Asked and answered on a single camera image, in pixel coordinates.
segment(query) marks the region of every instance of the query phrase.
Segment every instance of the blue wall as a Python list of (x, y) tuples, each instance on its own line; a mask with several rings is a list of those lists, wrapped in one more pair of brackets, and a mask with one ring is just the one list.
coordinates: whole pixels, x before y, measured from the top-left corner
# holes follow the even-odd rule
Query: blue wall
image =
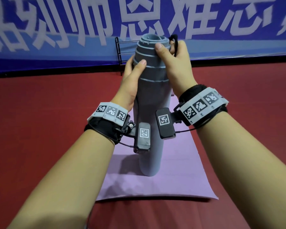
[(191, 59), (285, 55), (286, 0), (0, 0), (0, 72), (117, 64), (114, 38), (148, 32)]

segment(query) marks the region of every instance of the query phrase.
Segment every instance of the red floor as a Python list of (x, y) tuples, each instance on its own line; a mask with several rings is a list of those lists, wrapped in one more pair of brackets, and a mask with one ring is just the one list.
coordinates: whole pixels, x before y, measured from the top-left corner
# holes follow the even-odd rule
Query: red floor
[[(286, 63), (193, 71), (199, 83), (227, 98), (229, 113), (286, 164)], [(110, 101), (120, 79), (118, 73), (0, 79), (0, 229), (82, 133), (99, 102)], [(219, 200), (97, 203), (90, 228), (249, 228), (192, 134)]]

